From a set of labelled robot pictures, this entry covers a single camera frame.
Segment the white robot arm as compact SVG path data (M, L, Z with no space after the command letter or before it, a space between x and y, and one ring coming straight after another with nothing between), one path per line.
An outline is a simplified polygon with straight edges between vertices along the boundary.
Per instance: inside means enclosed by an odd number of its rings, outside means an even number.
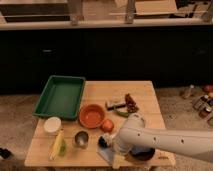
M117 131L113 148L125 156L133 146L159 149L213 163L213 132L146 128L143 117L131 114Z

